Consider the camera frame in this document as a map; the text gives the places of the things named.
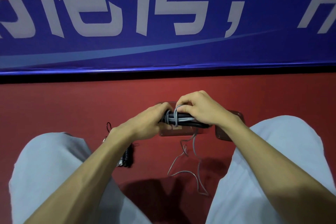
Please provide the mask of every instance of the leg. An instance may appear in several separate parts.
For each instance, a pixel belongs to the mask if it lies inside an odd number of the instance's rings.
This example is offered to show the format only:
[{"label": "leg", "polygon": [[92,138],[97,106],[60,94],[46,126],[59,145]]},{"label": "leg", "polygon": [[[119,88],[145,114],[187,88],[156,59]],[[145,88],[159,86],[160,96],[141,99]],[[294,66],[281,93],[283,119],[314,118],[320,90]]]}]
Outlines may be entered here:
[{"label": "leg", "polygon": [[[307,123],[279,116],[251,129],[336,194],[321,138]],[[238,149],[218,184],[207,223],[282,223]]]},{"label": "leg", "polygon": [[[91,155],[81,138],[48,133],[22,150],[9,182],[13,224],[22,224]],[[99,223],[150,223],[113,179],[99,204]]]}]

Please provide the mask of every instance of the black baseboard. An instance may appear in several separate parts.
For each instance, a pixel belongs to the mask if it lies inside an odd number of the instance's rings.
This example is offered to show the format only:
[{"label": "black baseboard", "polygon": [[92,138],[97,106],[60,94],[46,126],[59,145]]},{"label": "black baseboard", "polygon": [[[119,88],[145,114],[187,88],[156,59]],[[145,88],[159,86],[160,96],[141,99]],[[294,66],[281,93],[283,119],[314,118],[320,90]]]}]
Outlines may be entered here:
[{"label": "black baseboard", "polygon": [[120,80],[157,79],[157,78],[185,78],[185,77],[263,75],[263,74],[334,73],[334,72],[336,72],[336,66],[78,73],[78,74],[3,75],[0,76],[0,84],[41,83],[41,82],[95,82],[95,81],[120,81]]}]

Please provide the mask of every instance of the person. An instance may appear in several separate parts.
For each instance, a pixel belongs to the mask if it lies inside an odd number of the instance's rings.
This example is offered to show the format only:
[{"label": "person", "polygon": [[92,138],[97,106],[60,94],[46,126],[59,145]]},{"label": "person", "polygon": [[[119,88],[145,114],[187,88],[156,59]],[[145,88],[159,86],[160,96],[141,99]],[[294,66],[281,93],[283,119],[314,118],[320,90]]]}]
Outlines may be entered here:
[{"label": "person", "polygon": [[[303,120],[279,116],[248,128],[206,92],[178,112],[220,126],[236,145],[206,223],[334,223],[336,189],[321,139]],[[22,150],[9,183],[13,224],[150,223],[111,178],[126,148],[170,125],[157,104],[111,130],[91,154],[85,141],[48,133]]]}]

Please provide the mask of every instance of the light blue stripe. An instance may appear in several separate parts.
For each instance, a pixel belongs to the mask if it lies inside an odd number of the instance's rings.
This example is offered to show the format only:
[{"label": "light blue stripe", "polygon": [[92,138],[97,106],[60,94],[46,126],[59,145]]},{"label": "light blue stripe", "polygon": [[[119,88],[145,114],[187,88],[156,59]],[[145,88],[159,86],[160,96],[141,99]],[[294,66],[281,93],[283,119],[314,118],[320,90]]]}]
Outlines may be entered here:
[{"label": "light blue stripe", "polygon": [[107,57],[129,55],[129,54],[136,54],[136,53],[143,53],[143,52],[168,50],[168,49],[174,49],[174,48],[179,48],[179,47],[186,47],[186,46],[192,46],[192,45],[198,45],[198,44],[207,44],[207,43],[219,42],[219,41],[241,38],[241,37],[246,37],[246,36],[265,34],[265,33],[273,32],[273,31],[276,31],[276,30],[262,31],[258,33],[250,33],[250,34],[244,34],[244,35],[236,35],[236,36],[230,36],[228,38],[219,37],[219,38],[203,39],[203,40],[188,41],[188,42],[181,42],[181,43],[147,45],[147,46],[117,48],[117,49],[109,49],[109,50],[0,56],[0,68],[3,69],[3,68],[42,65],[42,64],[53,64],[53,63],[60,63],[60,62],[99,59],[99,58],[107,58]]}]

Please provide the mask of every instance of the person's left arm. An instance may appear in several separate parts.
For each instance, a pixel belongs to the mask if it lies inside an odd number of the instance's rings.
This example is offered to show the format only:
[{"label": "person's left arm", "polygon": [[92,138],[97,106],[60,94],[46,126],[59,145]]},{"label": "person's left arm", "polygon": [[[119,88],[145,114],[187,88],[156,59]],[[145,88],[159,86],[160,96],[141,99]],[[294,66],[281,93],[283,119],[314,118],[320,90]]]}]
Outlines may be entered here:
[{"label": "person's left arm", "polygon": [[118,160],[136,140],[171,126],[158,123],[169,103],[157,104],[113,128],[104,143],[26,220],[37,223],[85,223],[98,208]]}]

